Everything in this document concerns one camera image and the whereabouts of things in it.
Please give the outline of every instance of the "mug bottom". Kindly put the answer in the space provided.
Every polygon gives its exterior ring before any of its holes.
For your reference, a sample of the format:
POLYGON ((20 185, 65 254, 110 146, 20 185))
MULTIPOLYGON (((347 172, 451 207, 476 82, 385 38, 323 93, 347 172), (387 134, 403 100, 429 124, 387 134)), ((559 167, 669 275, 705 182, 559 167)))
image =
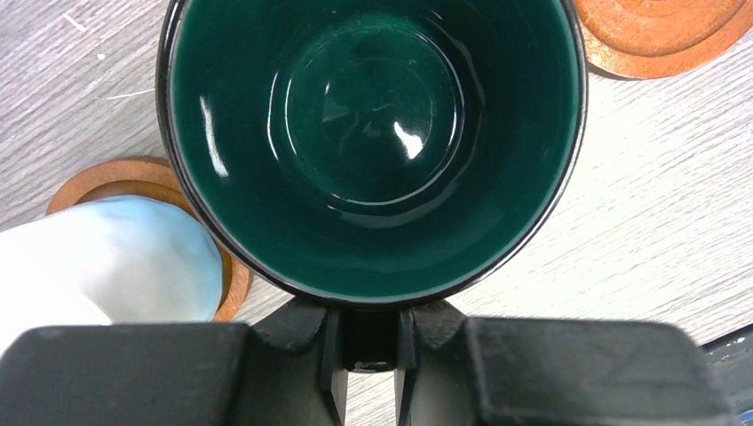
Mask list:
POLYGON ((462 139, 464 93, 429 29, 372 13, 310 37, 275 77, 269 138, 280 165, 346 208, 431 186, 462 139))

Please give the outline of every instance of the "wood grain surface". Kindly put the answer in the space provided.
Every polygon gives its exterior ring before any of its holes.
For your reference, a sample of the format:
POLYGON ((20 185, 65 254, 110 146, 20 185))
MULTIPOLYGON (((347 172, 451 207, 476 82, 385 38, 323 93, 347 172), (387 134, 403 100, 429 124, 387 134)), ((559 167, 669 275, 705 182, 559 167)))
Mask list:
MULTIPOLYGON (((154 69, 164 1, 0 0, 0 230, 78 170, 164 156, 154 69)), ((655 81, 591 75, 565 196, 468 314, 660 320, 699 343, 753 322, 753 33, 655 81)), ((237 317, 287 300, 257 280, 237 317)), ((394 422, 391 375, 351 375, 347 424, 394 422)))

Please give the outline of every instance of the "scratch on table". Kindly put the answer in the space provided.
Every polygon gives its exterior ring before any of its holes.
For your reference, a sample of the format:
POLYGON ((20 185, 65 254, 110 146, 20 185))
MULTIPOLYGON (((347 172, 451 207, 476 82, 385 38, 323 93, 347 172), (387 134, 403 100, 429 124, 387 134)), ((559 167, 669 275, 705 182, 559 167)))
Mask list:
POLYGON ((71 25, 75 27, 75 29, 81 31, 82 33, 86 32, 86 27, 76 22, 73 18, 70 17, 69 14, 63 13, 63 18, 70 22, 71 25))
POLYGON ((149 93, 151 91, 155 91, 155 90, 154 89, 146 89, 145 91, 134 91, 133 93, 126 93, 124 95, 110 96, 110 97, 105 98, 105 99, 112 100, 112 99, 130 98, 131 96, 143 95, 143 94, 149 93))

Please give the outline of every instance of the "black plastic part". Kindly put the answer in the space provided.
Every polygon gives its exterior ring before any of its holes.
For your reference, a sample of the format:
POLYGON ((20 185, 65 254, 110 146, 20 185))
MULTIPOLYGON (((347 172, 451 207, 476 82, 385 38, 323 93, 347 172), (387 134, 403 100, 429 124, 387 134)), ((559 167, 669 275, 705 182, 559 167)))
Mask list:
POLYGON ((753 324, 703 346, 745 426, 753 426, 753 324))
POLYGON ((736 422, 703 353, 673 327, 293 299, 252 327, 29 331, 0 359, 0 424, 342 425, 347 370, 387 367, 401 426, 736 422))
POLYGON ((337 328, 294 299, 253 327, 32 330, 0 359, 0 425, 341 425, 337 328))
POLYGON ((440 304, 403 321, 401 426, 735 424, 702 352, 673 327, 462 321, 440 304))

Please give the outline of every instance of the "wooden coaster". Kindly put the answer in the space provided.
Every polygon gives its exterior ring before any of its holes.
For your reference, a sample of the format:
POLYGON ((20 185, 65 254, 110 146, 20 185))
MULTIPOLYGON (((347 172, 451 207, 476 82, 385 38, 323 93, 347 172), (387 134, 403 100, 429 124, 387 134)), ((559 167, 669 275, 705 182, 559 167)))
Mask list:
MULTIPOLYGON (((167 161, 149 157, 105 162, 76 174, 52 197, 47 215, 82 202, 115 195, 140 195, 167 202, 195 217, 180 193, 178 181, 167 161)), ((252 275, 220 246, 218 250, 222 259, 222 298, 214 321, 225 322, 241 308, 249 293, 252 275)))
POLYGON ((721 55, 753 27, 753 0, 575 0, 591 64, 647 79, 721 55))

